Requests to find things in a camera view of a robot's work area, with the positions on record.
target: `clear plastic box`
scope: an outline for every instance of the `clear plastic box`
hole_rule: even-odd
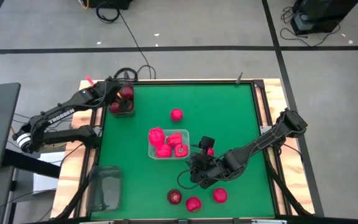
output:
[[[172,155],[171,157],[167,157],[167,158],[158,158],[157,157],[157,153],[155,152],[155,147],[152,146],[150,144],[149,141],[149,156],[152,159],[157,159],[157,160],[163,160],[163,159],[186,159],[189,155],[190,155],[190,135],[189,132],[187,130],[184,129],[163,129],[164,131],[164,135],[165,135],[165,143],[167,143],[167,137],[175,134],[175,133],[180,133],[181,134],[181,138],[182,138],[182,144],[183,145],[187,145],[188,149],[189,149],[189,153],[187,154],[187,156],[185,157],[175,157],[175,150],[174,148],[172,148]]]

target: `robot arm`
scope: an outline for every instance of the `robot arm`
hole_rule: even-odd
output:
[[[39,151],[44,144],[55,144],[67,141],[82,141],[85,146],[92,147],[96,142],[96,134],[90,126],[82,126],[78,129],[47,132],[45,130],[52,124],[59,122],[67,116],[88,109],[97,109],[104,105],[110,105],[114,100],[121,100],[119,91],[122,84],[117,76],[122,72],[132,72],[137,80],[136,71],[131,68],[122,68],[117,71],[114,78],[108,77],[102,82],[97,82],[91,87],[76,92],[70,100],[58,103],[57,107],[40,115],[33,116],[20,130],[13,134],[15,140],[23,152],[33,153]]]
[[[187,162],[190,167],[190,180],[203,189],[207,189],[219,180],[234,180],[245,171],[251,156],[269,146],[281,146],[286,137],[298,138],[305,133],[306,127],[306,122],[296,111],[285,109],[269,131],[244,147],[229,150],[217,158],[207,155],[205,151],[191,153]],[[199,147],[203,149],[213,147],[213,143],[210,138],[203,137]]]

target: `red bell pepper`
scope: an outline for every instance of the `red bell pepper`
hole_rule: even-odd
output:
[[[167,144],[163,144],[162,146],[157,146],[155,152],[158,158],[168,158],[172,155],[172,148]]]
[[[175,133],[167,137],[167,144],[171,147],[175,147],[177,144],[181,144],[181,134]]]
[[[154,147],[159,147],[164,144],[165,135],[161,128],[152,128],[149,131],[149,141]]]
[[[185,157],[189,154],[189,148],[187,145],[177,144],[175,146],[175,156],[176,157]]]

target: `wooden board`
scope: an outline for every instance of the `wooden board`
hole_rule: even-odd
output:
[[[265,91],[268,99],[268,105],[270,114],[272,116],[273,122],[280,116],[280,112],[287,107],[287,102],[285,101],[283,88],[281,85],[280,79],[277,78],[268,78],[264,79]],[[89,87],[89,83],[86,80],[81,81],[80,89]],[[260,92],[257,90],[257,96],[259,106],[261,111],[263,111],[263,104],[261,100]],[[99,124],[101,117],[101,110],[98,111],[96,117],[96,124]],[[91,119],[91,110],[88,111],[79,111],[76,112],[73,116],[72,126],[74,128],[80,127],[85,124],[89,124]],[[266,116],[262,115],[262,121],[264,125],[267,125]],[[66,153],[70,153],[75,147],[77,147],[79,142],[69,142],[66,147]],[[295,139],[288,138],[286,144],[298,149],[298,144]],[[51,218],[56,217],[60,214],[66,205],[69,203],[71,198],[74,196],[75,192],[78,189],[78,183],[80,181],[81,166],[83,163],[83,157],[85,154],[85,147],[79,147],[73,154],[67,157],[62,164],[62,170],[60,172],[60,178],[58,181],[58,186],[55,194],[55,200],[53,201],[53,207],[51,211]],[[93,163],[94,150],[91,151],[89,155],[88,171],[91,169]],[[288,188],[291,190],[292,194],[296,199],[302,204],[302,206],[309,212],[314,213],[313,204],[311,203],[311,197],[309,193],[308,184],[306,181],[305,171],[303,169],[303,164],[300,160],[300,156],[297,152],[287,149],[287,147],[282,147],[281,161],[285,176],[285,181]],[[276,186],[276,192],[280,192],[280,189]],[[278,203],[280,206],[280,213],[284,214],[283,208],[283,199],[281,194],[278,195]],[[80,215],[85,216],[85,202],[86,202],[86,193],[83,197],[83,203]]]

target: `green mat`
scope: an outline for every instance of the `green mat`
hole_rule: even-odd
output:
[[[174,108],[184,112],[179,123],[170,119]],[[108,113],[104,125],[99,165],[121,168],[122,197],[119,209],[94,212],[93,220],[274,216],[262,152],[252,157],[240,178],[218,182],[206,190],[178,186],[177,175],[188,168],[184,160],[157,161],[147,152],[147,135],[155,127],[186,129],[191,144],[198,144],[202,136],[215,138],[215,156],[246,145],[259,135],[250,85],[135,86],[135,115],[115,118]],[[182,176],[183,185],[194,184],[189,177]],[[213,201],[212,192],[217,187],[227,190],[224,204]],[[168,203],[167,192],[171,189],[182,192],[181,204]],[[186,199],[191,196],[201,200],[198,213],[186,209]]]

